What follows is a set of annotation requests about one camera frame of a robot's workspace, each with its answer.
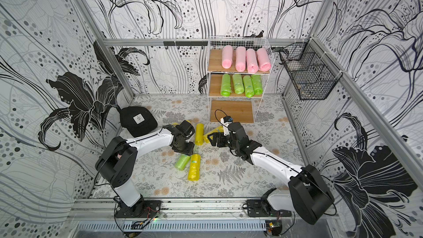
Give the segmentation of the green roll dark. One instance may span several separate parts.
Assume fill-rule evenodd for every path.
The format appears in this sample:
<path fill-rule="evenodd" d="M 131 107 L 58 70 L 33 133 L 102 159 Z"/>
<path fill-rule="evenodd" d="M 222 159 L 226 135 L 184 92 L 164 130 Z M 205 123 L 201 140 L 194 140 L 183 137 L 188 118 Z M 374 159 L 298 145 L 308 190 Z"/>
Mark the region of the green roll dark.
<path fill-rule="evenodd" d="M 232 93 L 231 78 L 229 74 L 223 74 L 221 78 L 220 94 L 223 97 L 229 97 Z"/>

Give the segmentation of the pale green roll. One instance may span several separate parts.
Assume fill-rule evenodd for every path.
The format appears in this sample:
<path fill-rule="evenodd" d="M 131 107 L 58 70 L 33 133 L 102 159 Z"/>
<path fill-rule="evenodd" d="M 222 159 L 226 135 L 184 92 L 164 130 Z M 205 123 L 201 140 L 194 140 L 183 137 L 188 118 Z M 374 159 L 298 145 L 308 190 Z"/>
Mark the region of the pale green roll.
<path fill-rule="evenodd" d="M 245 92 L 243 80 L 242 80 L 242 75 L 233 74 L 232 75 L 232 82 L 233 82 L 235 94 L 243 94 Z"/>

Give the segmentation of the green roll front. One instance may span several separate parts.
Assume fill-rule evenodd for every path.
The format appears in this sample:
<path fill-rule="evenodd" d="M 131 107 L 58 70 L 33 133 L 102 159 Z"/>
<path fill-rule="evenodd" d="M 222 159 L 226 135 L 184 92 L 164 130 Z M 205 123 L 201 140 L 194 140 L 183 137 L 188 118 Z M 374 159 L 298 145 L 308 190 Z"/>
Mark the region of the green roll front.
<path fill-rule="evenodd" d="M 249 75 L 244 75 L 242 80 L 243 80 L 245 97 L 252 98 L 254 96 L 254 88 L 253 88 L 251 77 Z"/>

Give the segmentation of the green roll sideways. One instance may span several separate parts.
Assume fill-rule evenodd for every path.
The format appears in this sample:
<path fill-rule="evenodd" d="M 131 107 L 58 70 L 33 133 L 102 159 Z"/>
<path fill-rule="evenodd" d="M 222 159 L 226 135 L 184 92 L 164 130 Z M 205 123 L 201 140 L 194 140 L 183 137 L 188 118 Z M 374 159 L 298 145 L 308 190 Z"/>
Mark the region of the green roll sideways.
<path fill-rule="evenodd" d="M 262 78 L 258 74 L 251 75 L 253 90 L 255 95 L 263 94 Z"/>

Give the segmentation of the pink roll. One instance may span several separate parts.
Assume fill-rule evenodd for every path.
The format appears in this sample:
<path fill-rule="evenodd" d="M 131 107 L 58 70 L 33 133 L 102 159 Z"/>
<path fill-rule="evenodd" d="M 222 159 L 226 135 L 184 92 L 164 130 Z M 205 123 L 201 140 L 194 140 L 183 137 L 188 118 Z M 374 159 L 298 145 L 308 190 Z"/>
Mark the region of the pink roll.
<path fill-rule="evenodd" d="M 262 47 L 256 51 L 258 69 L 262 72 L 267 72 L 271 69 L 271 61 L 267 53 L 267 49 Z"/>
<path fill-rule="evenodd" d="M 239 46 L 236 48 L 235 54 L 235 68 L 237 72 L 244 72 L 246 70 L 246 48 Z"/>
<path fill-rule="evenodd" d="M 255 74 L 258 71 L 256 52 L 252 48 L 246 50 L 246 67 L 248 73 Z"/>
<path fill-rule="evenodd" d="M 232 66 L 233 48 L 231 45 L 226 45 L 222 49 L 221 54 L 221 65 L 224 69 L 228 69 Z"/>

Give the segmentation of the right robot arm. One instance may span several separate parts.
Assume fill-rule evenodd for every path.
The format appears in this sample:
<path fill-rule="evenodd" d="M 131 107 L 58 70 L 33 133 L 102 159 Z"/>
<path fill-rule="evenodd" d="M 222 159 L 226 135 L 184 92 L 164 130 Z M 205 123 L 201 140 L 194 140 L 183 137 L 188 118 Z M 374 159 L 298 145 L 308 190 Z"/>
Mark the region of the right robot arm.
<path fill-rule="evenodd" d="M 278 157 L 261 143 L 249 139 L 239 122 L 228 122 L 223 127 L 223 132 L 208 135 L 212 146 L 229 148 L 237 157 L 268 171 L 288 186 L 288 194 L 274 189 L 263 196 L 265 204 L 273 210 L 290 210 L 314 225 L 334 205 L 329 187 L 314 166 L 295 165 Z"/>

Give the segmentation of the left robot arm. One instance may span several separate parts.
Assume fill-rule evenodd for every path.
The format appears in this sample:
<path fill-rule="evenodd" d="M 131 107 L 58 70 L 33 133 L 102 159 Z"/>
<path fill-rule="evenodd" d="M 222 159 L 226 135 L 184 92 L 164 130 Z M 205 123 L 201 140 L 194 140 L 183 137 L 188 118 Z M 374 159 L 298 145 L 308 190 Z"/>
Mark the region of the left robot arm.
<path fill-rule="evenodd" d="M 176 153 L 190 156 L 195 144 L 189 139 L 194 134 L 192 124 L 183 121 L 136 138 L 115 137 L 96 162 L 95 169 L 111 185 L 121 202 L 133 208 L 143 203 L 143 197 L 131 179 L 137 158 L 167 146 Z"/>

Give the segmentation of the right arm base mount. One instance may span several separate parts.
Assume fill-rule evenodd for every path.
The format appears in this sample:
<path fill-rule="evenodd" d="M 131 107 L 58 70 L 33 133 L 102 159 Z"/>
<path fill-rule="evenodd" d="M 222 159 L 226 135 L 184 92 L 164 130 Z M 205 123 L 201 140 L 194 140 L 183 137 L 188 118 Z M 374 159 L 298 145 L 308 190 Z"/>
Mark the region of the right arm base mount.
<path fill-rule="evenodd" d="M 293 214 L 288 210 L 274 210 L 267 201 L 261 199 L 248 199 L 243 205 L 242 209 L 247 212 L 251 218 L 260 217 L 291 217 Z"/>

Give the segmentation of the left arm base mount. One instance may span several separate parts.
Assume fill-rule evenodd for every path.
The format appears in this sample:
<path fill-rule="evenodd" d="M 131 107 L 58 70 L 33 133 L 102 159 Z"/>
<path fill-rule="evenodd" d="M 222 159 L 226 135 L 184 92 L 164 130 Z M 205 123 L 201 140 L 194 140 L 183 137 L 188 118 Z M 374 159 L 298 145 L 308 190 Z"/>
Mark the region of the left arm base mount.
<path fill-rule="evenodd" d="M 119 201 L 115 210 L 116 218 L 154 218 L 160 213 L 162 201 L 140 199 L 134 206 L 129 207 L 123 201 Z"/>

